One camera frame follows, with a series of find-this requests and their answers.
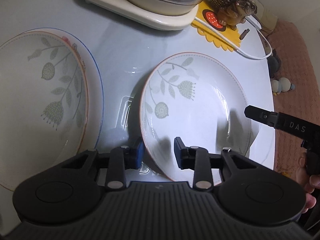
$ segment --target pink textured fabric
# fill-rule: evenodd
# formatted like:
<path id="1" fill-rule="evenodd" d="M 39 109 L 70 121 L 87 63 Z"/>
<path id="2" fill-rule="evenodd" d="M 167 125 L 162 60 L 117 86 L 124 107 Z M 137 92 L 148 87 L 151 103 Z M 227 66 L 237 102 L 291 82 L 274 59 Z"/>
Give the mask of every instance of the pink textured fabric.
<path id="1" fill-rule="evenodd" d="M 282 61 L 275 79 L 288 78 L 296 89 L 273 97 L 276 112 L 283 112 L 320 125 L 320 94 L 307 47 L 293 23 L 278 21 L 268 41 Z M 295 179 L 298 159 L 304 152 L 301 139 L 276 131 L 275 170 Z"/>

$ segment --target yellow scalloped mat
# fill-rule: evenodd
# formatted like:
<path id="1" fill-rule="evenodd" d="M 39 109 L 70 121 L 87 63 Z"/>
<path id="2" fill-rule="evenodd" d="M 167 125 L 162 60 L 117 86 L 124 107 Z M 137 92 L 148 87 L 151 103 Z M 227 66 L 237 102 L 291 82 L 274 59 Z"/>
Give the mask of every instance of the yellow scalloped mat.
<path id="1" fill-rule="evenodd" d="M 198 8 L 198 12 L 197 12 L 196 17 L 203 20 L 204 22 L 209 21 L 208 24 L 210 24 L 211 26 L 213 26 L 215 29 L 217 29 L 219 31 L 224 30 L 224 31 L 220 31 L 220 33 L 223 36 L 225 36 L 228 40 L 230 40 L 234 44 L 236 44 L 238 47 L 240 47 L 241 40 L 240 40 L 240 34 L 239 34 L 238 30 L 233 31 L 233 30 L 231 30 L 231 28 L 228 25 L 225 27 L 219 25 L 216 20 L 215 13 L 212 11 L 212 8 L 210 7 L 210 5 L 206 1 L 203 1 L 199 4 L 199 8 Z M 201 23 L 194 20 L 191 23 L 191 26 L 197 28 L 198 33 L 201 36 L 205 36 L 205 38 L 208 42 L 213 42 L 213 44 L 217 48 L 221 47 L 224 51 L 227 51 L 227 49 L 228 49 L 231 52 L 233 52 L 234 49 L 229 44 L 227 44 L 218 35 L 216 35 L 213 31 L 209 30 L 207 27 L 205 27 Z"/>

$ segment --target white table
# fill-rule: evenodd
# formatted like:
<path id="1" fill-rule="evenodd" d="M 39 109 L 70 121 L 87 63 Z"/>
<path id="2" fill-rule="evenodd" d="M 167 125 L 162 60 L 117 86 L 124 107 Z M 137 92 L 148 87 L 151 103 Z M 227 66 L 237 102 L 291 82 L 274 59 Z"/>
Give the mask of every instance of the white table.
<path id="1" fill-rule="evenodd" d="M 128 138 L 126 132 L 116 128 L 122 98 L 134 97 L 150 71 L 163 59 L 179 52 L 194 51 L 216 58 L 239 80 L 249 104 L 274 110 L 267 61 L 250 60 L 236 52 L 217 49 L 191 26 L 183 31 L 158 31 L 86 4 L 84 0 L 0 0 L 0 45 L 19 33 L 40 27 L 72 33 L 89 48 L 97 61 L 105 95 L 99 151 L 119 146 Z M 241 25 L 239 32 L 246 28 L 251 31 L 241 48 L 251 55 L 264 55 L 251 24 Z M 273 169 L 274 153 L 274 129 L 260 126 L 250 148 L 250 158 Z M 130 174 L 133 179 L 141 178 L 135 175 Z M 12 192 L 0 187 L 1 234 L 19 223 L 11 197 Z"/>

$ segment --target white plate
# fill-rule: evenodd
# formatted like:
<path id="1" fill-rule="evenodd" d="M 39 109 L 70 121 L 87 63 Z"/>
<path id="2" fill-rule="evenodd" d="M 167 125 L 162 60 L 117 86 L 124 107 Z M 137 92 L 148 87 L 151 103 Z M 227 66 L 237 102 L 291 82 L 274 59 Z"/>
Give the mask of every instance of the white plate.
<path id="1" fill-rule="evenodd" d="M 0 184 L 23 180 L 78 152 L 88 94 L 76 51 L 56 35 L 20 34 L 0 47 Z"/>
<path id="2" fill-rule="evenodd" d="M 96 148 L 103 121 L 104 96 L 99 68 L 91 52 L 78 38 L 63 30 L 55 28 L 39 28 L 27 32 L 32 31 L 44 31 L 55 34 L 61 38 L 66 37 L 71 46 L 77 47 L 81 62 L 85 68 L 89 98 L 87 127 L 79 152 L 89 148 Z"/>
<path id="3" fill-rule="evenodd" d="M 210 153 L 232 147 L 245 155 L 251 134 L 251 121 L 244 116 L 247 105 L 238 80 L 220 62 L 194 52 L 173 55 L 155 68 L 142 92 L 144 143 L 165 175 L 192 185 L 194 172 L 178 168 L 174 138 Z M 214 173 L 214 181 L 219 179 Z"/>

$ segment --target dog figurine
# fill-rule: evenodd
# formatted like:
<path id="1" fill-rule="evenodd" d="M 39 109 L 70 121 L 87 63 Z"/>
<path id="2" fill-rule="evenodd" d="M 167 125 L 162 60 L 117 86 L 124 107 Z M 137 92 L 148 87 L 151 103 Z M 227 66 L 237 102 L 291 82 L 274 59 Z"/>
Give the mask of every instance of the dog figurine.
<path id="1" fill-rule="evenodd" d="M 257 5 L 253 0 L 236 0 L 228 7 L 220 8 L 217 14 L 218 23 L 237 30 L 237 24 L 245 23 L 245 17 L 257 13 Z"/>

